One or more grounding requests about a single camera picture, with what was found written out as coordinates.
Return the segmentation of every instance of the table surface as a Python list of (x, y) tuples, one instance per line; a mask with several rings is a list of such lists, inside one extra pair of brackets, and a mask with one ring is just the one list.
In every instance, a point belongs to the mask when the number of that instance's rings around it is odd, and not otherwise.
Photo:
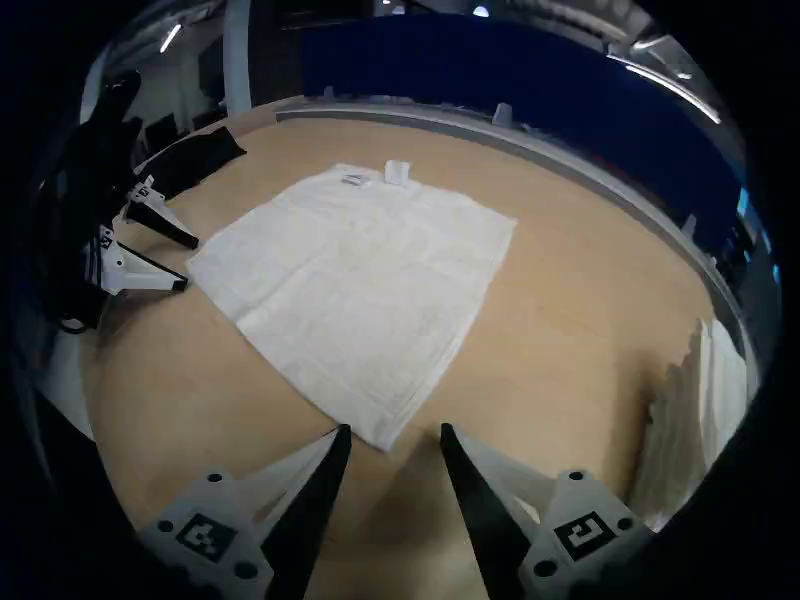
[[(443, 421), (544, 473), (584, 467), (624, 497), (646, 403), (713, 316), (688, 264), (593, 192), (472, 142), (333, 119), (238, 141), (246, 156), (170, 202), (201, 240), (332, 164), (392, 158), (519, 219), (461, 351), (392, 451), (354, 437), (308, 597), (486, 597), (438, 448)], [(118, 233), (186, 272), (190, 251), (137, 225)], [(209, 467), (246, 475), (334, 425), (196, 286), (115, 299), (82, 363), (95, 439), (136, 527)]]

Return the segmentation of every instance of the blue wall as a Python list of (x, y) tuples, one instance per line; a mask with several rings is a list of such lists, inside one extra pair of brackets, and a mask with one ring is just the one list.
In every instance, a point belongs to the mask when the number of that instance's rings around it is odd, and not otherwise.
[(306, 95), (332, 85), (489, 113), (508, 102), (515, 120), (623, 171), (679, 221), (694, 213), (707, 252), (735, 218), (741, 184), (683, 101), (566, 38), (474, 17), (377, 18), (309, 30), (303, 70)]

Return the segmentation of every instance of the small white tag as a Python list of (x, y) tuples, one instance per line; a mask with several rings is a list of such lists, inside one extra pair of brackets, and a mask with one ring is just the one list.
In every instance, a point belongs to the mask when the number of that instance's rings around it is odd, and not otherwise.
[(366, 175), (347, 174), (344, 177), (342, 177), (342, 183), (349, 183), (350, 185), (354, 185), (356, 187), (361, 187), (368, 181), (369, 177), (367, 177)]
[(383, 178), (386, 183), (406, 187), (409, 171), (411, 171), (411, 163), (402, 160), (387, 160)]

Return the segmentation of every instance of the white towel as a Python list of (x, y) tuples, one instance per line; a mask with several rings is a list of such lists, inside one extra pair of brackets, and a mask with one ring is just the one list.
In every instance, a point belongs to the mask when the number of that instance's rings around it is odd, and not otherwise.
[(747, 367), (716, 319), (699, 322), (650, 406), (630, 507), (659, 531), (689, 499), (747, 411)]
[(389, 450), (458, 352), (515, 225), (467, 196), (336, 165), (187, 265), (300, 393)]

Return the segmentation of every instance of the wooden table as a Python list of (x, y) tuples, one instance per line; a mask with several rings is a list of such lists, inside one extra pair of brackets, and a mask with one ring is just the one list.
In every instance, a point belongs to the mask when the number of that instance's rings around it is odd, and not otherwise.
[[(519, 219), (460, 353), (394, 449), (354, 439), (308, 597), (485, 597), (442, 421), (546, 473), (583, 466), (624, 496), (646, 402), (713, 314), (689, 265), (594, 193), (475, 143), (323, 119), (238, 140), (247, 156), (170, 203), (201, 240), (334, 163), (382, 170), (390, 158)], [(138, 226), (119, 232), (185, 272), (190, 252)], [(100, 453), (137, 527), (209, 466), (245, 475), (334, 425), (197, 287), (115, 301), (84, 342), (83, 369)]]

